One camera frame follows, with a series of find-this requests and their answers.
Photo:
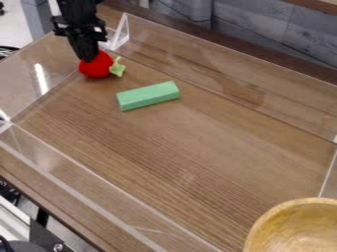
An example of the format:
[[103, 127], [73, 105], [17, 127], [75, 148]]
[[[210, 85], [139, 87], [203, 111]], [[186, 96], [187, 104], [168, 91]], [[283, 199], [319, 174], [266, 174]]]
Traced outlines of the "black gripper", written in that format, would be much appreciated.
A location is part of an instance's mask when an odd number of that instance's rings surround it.
[[49, 18], [53, 34], [67, 36], [72, 50], [80, 60], [91, 62], [99, 54], [99, 42], [107, 41], [105, 22], [93, 17], [81, 24], [69, 24], [61, 16]]

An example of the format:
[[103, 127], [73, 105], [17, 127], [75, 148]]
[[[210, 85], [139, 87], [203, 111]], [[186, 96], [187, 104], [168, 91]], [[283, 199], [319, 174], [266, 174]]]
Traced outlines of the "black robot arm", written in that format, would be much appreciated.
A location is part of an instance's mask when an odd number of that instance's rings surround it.
[[91, 62], [99, 55], [99, 42], [107, 41], [105, 22], [96, 16], [104, 0], [56, 0], [60, 11], [49, 18], [52, 31], [64, 36], [80, 60]]

